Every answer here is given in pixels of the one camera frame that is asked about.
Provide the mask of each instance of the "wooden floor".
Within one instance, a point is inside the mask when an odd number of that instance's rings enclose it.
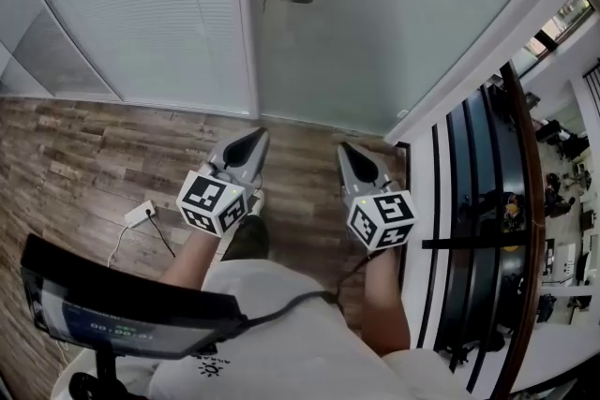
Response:
[[[175,253],[188,228],[175,206],[189,170],[214,143],[247,126],[266,126],[271,146],[262,171],[264,217],[273,260],[326,288],[362,258],[345,238],[335,151],[358,142],[385,159],[401,185],[404,153],[370,136],[287,121],[240,119],[87,102],[0,100],[0,369],[18,399],[48,398],[64,361],[32,325],[19,274],[29,232],[105,263],[123,215],[144,200]],[[128,231],[114,267],[157,278],[172,257],[152,225]],[[342,302],[360,325],[363,276]],[[76,353],[71,347],[68,358]]]

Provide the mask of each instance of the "black railing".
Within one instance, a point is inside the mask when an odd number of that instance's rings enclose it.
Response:
[[[396,147],[404,149],[405,158],[405,169],[406,169],[406,183],[405,188],[411,190],[411,145],[409,143],[398,142]],[[397,248],[398,256],[398,274],[397,283],[400,287],[400,291],[404,287],[404,269],[406,268],[406,244],[402,244]]]
[[[455,112],[447,116],[450,171],[452,175],[450,239],[439,238],[441,201],[439,145],[437,128],[434,126],[432,129],[435,158],[434,227],[433,239],[423,242],[423,248],[431,249],[432,255],[425,311],[417,342],[417,347],[421,348],[428,329],[429,312],[437,271],[438,250],[448,249],[448,270],[442,301],[442,321],[435,349],[447,348],[452,353],[449,366],[450,370],[454,372],[458,362],[462,360],[464,355],[465,335],[469,335],[467,343],[471,342],[473,338],[470,326],[473,325],[473,312],[476,307],[476,323],[482,327],[476,331],[479,350],[467,385],[467,390],[472,392],[484,364],[490,338],[498,323],[499,314],[501,314],[499,303],[502,297],[503,271],[505,270],[503,260],[506,259],[507,255],[517,255],[522,265],[522,280],[520,280],[522,295],[518,297],[517,301],[513,301],[511,305],[513,309],[517,310],[514,317],[515,324],[512,328],[513,334],[502,372],[491,395],[492,399],[505,398],[510,393],[525,355],[533,329],[538,298],[537,279],[544,248],[543,227],[540,227],[544,225],[543,185],[539,155],[537,154],[537,145],[533,135],[533,125],[527,110],[525,96],[512,64],[509,63],[503,66],[501,73],[504,87],[503,89],[493,87],[498,89],[496,94],[501,98],[501,100],[495,99],[495,105],[497,110],[500,102],[508,112],[497,113],[494,111],[487,88],[482,86],[475,93],[477,101],[483,102],[484,116],[487,120],[488,139],[485,139],[485,142],[481,140],[482,130],[480,124],[477,125],[479,137],[476,138],[469,99],[462,103],[461,108],[457,108]],[[476,105],[481,117],[481,103]],[[477,121],[482,122],[482,119],[478,117]],[[461,131],[459,136],[463,148],[457,148],[456,129],[458,127],[464,127],[466,130],[467,156],[464,152],[465,134]],[[503,140],[499,139],[498,128],[502,129]],[[508,150],[508,153],[503,152],[503,149],[501,149],[501,144],[506,139],[512,142],[511,145],[504,145],[504,150]],[[516,153],[513,152],[514,150],[519,151],[520,162],[514,159]],[[493,163],[493,184],[495,187],[483,195],[480,195],[479,189],[480,186],[486,186],[486,189],[489,189],[492,181],[486,178],[485,175],[491,169],[487,165],[485,170],[478,172],[482,161],[481,158],[478,158],[478,153],[482,158],[490,156]],[[462,156],[460,165],[458,165],[458,156]],[[470,178],[465,178],[467,162],[469,163]],[[509,167],[513,171],[505,172],[504,170]],[[520,170],[518,179],[521,183],[521,189],[518,192],[509,191],[509,187],[505,186],[505,183],[508,185],[508,179],[505,176],[510,177],[511,185],[515,184],[514,169]],[[462,178],[463,183],[461,185],[458,184],[459,177]],[[465,192],[471,194],[470,199],[465,195]],[[514,211],[509,210],[512,208],[511,203],[518,206],[516,215],[514,215]],[[483,220],[480,218],[482,212],[486,214],[486,218]],[[510,252],[507,254],[503,247],[508,246],[520,246],[519,253]],[[464,272],[465,264],[468,264],[466,276]],[[458,312],[455,303],[460,296],[460,312],[457,319]]]

